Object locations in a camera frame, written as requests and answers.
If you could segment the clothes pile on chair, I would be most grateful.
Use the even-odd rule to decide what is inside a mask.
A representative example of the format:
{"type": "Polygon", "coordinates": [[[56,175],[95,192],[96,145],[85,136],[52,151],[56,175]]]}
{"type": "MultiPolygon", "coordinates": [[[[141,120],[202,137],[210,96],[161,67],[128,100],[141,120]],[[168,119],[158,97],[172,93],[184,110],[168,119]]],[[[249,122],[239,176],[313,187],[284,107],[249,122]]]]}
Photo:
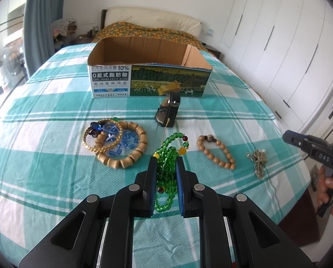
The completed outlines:
{"type": "Polygon", "coordinates": [[[71,45],[71,36],[75,34],[75,19],[58,19],[52,23],[52,37],[55,52],[71,45]]]}

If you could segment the washing machine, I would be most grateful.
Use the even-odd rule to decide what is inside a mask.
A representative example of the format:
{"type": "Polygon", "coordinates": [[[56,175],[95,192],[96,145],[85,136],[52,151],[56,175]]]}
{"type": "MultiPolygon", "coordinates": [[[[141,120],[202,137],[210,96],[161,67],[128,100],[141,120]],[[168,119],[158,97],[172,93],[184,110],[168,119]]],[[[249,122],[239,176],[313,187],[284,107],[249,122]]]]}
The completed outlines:
{"type": "Polygon", "coordinates": [[[3,60],[7,69],[7,85],[10,89],[27,81],[28,75],[25,67],[23,40],[21,38],[3,47],[3,60]]]}

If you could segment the gold bangle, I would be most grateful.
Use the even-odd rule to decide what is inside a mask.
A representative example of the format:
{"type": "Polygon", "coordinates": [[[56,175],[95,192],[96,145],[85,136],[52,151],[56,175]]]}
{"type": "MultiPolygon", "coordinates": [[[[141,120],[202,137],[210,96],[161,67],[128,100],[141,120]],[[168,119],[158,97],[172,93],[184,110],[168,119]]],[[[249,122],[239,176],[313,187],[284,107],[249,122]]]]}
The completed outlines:
{"type": "Polygon", "coordinates": [[[105,153],[116,147],[122,139],[123,136],[123,126],[120,122],[115,122],[112,119],[103,119],[98,122],[102,127],[102,132],[97,138],[93,138],[88,134],[88,128],[85,130],[82,142],[84,147],[96,154],[105,153]]]}

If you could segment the black wristwatch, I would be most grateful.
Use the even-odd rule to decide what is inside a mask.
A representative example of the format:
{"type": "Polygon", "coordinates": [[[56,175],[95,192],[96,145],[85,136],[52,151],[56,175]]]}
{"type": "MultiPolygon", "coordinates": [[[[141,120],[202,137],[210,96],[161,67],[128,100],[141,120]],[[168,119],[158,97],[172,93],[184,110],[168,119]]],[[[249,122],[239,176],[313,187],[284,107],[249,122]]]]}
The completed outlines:
{"type": "Polygon", "coordinates": [[[167,94],[155,114],[155,121],[159,126],[172,128],[175,125],[180,102],[181,98],[178,93],[167,94]]]}

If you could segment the white wardrobe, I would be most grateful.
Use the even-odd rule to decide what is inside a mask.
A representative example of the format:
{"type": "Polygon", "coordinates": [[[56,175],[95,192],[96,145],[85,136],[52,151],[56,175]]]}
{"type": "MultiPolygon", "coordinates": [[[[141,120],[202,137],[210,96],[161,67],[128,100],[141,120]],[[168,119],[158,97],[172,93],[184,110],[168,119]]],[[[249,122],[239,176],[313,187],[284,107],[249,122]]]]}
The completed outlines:
{"type": "Polygon", "coordinates": [[[327,0],[234,0],[220,48],[285,128],[312,128],[333,90],[327,0]]]}

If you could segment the left dark nightstand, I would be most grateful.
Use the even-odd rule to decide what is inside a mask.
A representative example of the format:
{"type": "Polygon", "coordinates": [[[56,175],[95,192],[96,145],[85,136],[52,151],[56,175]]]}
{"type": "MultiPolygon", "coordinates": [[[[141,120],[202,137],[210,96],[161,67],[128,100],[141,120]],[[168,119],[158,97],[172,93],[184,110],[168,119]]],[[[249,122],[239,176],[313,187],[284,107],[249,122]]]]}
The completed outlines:
{"type": "Polygon", "coordinates": [[[76,37],[71,41],[71,45],[79,45],[79,44],[89,44],[94,40],[93,37],[88,37],[87,35],[81,35],[76,37]]]}

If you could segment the orange floral bedspread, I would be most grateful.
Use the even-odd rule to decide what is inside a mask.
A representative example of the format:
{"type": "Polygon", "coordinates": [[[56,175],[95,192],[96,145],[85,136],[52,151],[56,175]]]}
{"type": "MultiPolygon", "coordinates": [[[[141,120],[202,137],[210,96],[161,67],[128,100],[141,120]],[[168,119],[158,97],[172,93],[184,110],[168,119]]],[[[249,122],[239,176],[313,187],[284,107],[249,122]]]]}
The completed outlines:
{"type": "Polygon", "coordinates": [[[172,30],[168,28],[147,28],[129,22],[115,22],[101,29],[92,41],[94,43],[97,43],[104,38],[114,37],[141,37],[164,39],[167,41],[181,44],[190,44],[196,47],[198,50],[207,51],[207,49],[197,38],[187,32],[172,30]]]}

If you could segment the right dark nightstand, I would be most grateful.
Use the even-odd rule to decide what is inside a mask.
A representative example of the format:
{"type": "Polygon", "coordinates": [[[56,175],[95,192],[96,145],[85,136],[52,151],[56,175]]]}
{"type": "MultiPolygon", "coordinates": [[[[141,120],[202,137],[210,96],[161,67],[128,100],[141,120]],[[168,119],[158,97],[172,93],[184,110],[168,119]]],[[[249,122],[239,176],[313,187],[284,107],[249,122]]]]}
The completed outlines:
{"type": "Polygon", "coordinates": [[[210,45],[207,45],[207,44],[203,44],[203,46],[205,47],[205,49],[208,52],[210,52],[211,54],[213,54],[217,59],[220,59],[221,52],[218,49],[216,49],[216,48],[214,48],[214,47],[212,47],[210,45]]]}

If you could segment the dark blue bead cluster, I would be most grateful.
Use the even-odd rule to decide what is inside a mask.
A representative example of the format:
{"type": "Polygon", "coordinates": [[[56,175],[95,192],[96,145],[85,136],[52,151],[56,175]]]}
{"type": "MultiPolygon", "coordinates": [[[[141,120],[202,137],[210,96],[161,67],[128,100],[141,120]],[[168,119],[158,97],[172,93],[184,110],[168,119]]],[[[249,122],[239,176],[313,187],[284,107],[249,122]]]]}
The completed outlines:
{"type": "Polygon", "coordinates": [[[93,138],[97,138],[101,132],[102,132],[101,125],[98,122],[91,122],[88,128],[88,134],[93,138]]]}

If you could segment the silver chain jewelry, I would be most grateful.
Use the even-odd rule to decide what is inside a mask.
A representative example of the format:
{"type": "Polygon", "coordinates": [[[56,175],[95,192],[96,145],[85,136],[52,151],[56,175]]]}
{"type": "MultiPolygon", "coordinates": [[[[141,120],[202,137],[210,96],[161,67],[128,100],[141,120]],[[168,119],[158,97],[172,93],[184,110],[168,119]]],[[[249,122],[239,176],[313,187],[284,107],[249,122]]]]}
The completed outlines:
{"type": "Polygon", "coordinates": [[[254,173],[259,180],[264,177],[263,166],[268,161],[265,150],[257,149],[252,153],[246,153],[246,157],[254,163],[254,173]]]}

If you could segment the cream leather headboard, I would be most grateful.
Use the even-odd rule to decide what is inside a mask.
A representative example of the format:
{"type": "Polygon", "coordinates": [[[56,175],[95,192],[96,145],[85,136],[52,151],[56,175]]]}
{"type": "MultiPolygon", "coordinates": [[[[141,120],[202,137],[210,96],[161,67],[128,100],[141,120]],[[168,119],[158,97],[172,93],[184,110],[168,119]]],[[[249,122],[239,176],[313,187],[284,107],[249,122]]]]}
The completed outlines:
{"type": "Polygon", "coordinates": [[[201,21],[179,13],[142,7],[115,6],[102,10],[100,28],[115,22],[129,22],[146,28],[167,28],[183,31],[198,38],[201,21]]]}

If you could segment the open cardboard box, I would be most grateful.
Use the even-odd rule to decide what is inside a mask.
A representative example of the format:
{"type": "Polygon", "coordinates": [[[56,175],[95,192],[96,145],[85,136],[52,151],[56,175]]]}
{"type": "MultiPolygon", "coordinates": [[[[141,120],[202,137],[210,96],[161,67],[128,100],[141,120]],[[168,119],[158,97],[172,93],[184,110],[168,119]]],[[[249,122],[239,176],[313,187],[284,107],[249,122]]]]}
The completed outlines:
{"type": "Polygon", "coordinates": [[[212,66],[190,44],[159,38],[104,38],[87,59],[92,95],[201,98],[212,66]]]}

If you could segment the black framed glass door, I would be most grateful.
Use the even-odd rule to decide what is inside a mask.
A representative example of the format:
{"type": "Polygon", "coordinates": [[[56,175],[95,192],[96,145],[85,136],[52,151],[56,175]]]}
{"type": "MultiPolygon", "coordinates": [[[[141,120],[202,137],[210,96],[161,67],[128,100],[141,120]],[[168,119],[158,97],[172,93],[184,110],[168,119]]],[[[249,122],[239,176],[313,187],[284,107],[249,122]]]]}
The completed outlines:
{"type": "Polygon", "coordinates": [[[25,2],[26,0],[0,1],[0,111],[16,88],[25,83],[22,82],[13,89],[8,87],[7,69],[3,60],[3,47],[18,38],[23,40],[25,2]]]}

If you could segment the dark nightstand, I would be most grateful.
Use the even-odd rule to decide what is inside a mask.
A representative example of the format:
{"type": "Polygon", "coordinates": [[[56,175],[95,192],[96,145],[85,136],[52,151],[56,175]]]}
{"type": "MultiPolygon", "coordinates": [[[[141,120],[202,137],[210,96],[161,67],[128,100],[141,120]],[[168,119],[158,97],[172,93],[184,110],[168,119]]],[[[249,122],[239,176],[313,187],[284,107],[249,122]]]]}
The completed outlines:
{"type": "Polygon", "coordinates": [[[79,45],[79,44],[89,44],[94,40],[93,37],[88,37],[87,35],[81,35],[76,37],[71,41],[71,45],[79,45]]]}
{"type": "Polygon", "coordinates": [[[221,52],[218,49],[216,49],[216,48],[214,48],[214,47],[212,47],[210,45],[207,45],[207,44],[203,44],[203,46],[205,47],[205,49],[208,52],[210,52],[211,54],[213,54],[217,59],[220,59],[221,52]]]}

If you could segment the blue curtain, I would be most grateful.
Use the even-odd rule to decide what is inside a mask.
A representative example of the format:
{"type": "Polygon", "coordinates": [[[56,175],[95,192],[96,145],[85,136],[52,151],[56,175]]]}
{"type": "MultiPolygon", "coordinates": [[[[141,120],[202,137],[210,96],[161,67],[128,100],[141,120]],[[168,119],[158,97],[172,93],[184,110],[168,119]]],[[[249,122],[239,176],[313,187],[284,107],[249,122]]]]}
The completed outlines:
{"type": "Polygon", "coordinates": [[[23,47],[29,77],[55,53],[52,23],[62,18],[63,4],[64,0],[26,0],[23,47]]]}

